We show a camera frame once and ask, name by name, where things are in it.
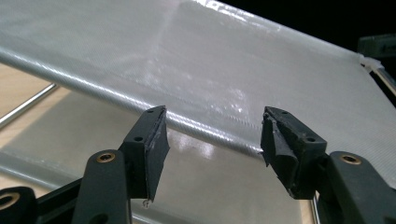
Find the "metal bar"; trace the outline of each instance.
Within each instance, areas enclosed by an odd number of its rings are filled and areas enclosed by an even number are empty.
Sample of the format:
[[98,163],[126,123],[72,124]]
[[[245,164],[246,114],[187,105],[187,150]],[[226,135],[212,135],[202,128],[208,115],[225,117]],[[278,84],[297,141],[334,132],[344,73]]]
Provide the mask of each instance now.
[[23,112],[25,112],[30,107],[37,104],[40,100],[42,100],[44,97],[46,97],[51,92],[53,92],[57,87],[58,86],[56,84],[51,83],[44,90],[38,92],[36,95],[31,97],[29,100],[25,101],[23,104],[17,106],[15,109],[11,110],[6,115],[4,115],[2,118],[0,118],[0,130],[2,128],[4,128],[6,125],[8,125],[12,120],[14,120],[19,115],[21,115]]
[[320,224],[319,213],[318,213],[318,198],[317,195],[314,195],[314,198],[311,200],[312,205],[312,215],[314,216],[315,224]]
[[379,78],[385,83],[385,85],[389,88],[389,90],[393,93],[394,96],[396,96],[396,81],[393,79],[393,77],[384,69],[384,68],[378,68],[373,70],[374,73],[376,73]]

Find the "metal rod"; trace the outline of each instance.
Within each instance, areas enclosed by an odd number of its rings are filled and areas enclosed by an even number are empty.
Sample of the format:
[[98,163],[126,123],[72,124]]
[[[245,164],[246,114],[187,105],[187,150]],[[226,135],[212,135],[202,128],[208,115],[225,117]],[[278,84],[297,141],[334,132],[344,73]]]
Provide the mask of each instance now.
[[23,104],[17,106],[15,109],[11,110],[6,115],[4,115],[2,118],[0,118],[0,130],[2,128],[4,128],[6,125],[8,125],[12,120],[14,120],[19,115],[21,115],[23,112],[25,112],[30,107],[37,104],[40,100],[42,100],[44,97],[46,97],[51,92],[53,92],[57,87],[58,86],[56,84],[51,83],[44,90],[38,92],[36,95],[31,97],[29,100],[25,101]]
[[314,215],[315,224],[320,224],[319,213],[318,213],[318,198],[317,195],[314,195],[314,198],[311,200],[312,205],[312,213]]
[[396,81],[393,77],[384,69],[378,68],[374,72],[381,78],[389,90],[396,96]]

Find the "wrinkled sheet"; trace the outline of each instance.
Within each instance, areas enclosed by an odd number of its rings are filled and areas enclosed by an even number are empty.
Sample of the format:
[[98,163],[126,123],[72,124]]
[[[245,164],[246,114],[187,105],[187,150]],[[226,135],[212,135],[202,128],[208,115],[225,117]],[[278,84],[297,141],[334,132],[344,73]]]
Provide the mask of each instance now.
[[215,1],[0,3],[1,63],[253,157],[280,107],[395,188],[396,111],[359,57]]
[[[82,177],[88,158],[117,149],[138,116],[72,92],[0,150],[0,170],[57,189]],[[170,150],[154,202],[132,200],[134,223],[301,223],[264,162],[168,130]]]

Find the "black plastic part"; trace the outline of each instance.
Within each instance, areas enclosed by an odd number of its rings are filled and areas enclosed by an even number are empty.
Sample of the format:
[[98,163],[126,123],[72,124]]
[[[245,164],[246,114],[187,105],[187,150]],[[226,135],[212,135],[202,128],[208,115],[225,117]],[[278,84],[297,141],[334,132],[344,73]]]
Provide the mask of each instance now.
[[291,113],[265,107],[262,124],[263,157],[294,199],[312,199],[318,162],[326,157],[327,142]]
[[123,153],[104,150],[93,154],[81,181],[72,223],[124,224],[131,219]]
[[81,179],[37,199],[40,224],[69,224],[77,202]]
[[165,119],[165,106],[145,111],[119,148],[125,156],[130,198],[154,201],[169,151]]
[[366,159],[352,153],[333,152],[327,173],[344,223],[396,223],[396,193]]
[[2,189],[0,198],[0,223],[35,223],[37,204],[32,189],[26,187]]
[[370,58],[396,58],[396,34],[359,38],[358,53]]
[[340,204],[338,202],[329,203],[321,196],[318,200],[318,215],[320,224],[346,224]]

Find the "translucent plastic sheet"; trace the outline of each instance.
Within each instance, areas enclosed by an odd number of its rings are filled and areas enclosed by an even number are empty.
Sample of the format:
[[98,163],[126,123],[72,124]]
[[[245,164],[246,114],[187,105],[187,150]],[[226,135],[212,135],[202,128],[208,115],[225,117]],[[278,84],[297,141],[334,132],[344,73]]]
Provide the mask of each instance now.
[[[93,153],[117,149],[137,118],[71,93],[0,150],[0,169],[56,189],[81,177]],[[168,139],[154,203],[132,200],[136,223],[301,223],[263,161],[172,130]]]
[[359,55],[215,1],[0,3],[0,62],[258,157],[266,105],[396,187],[396,111]]

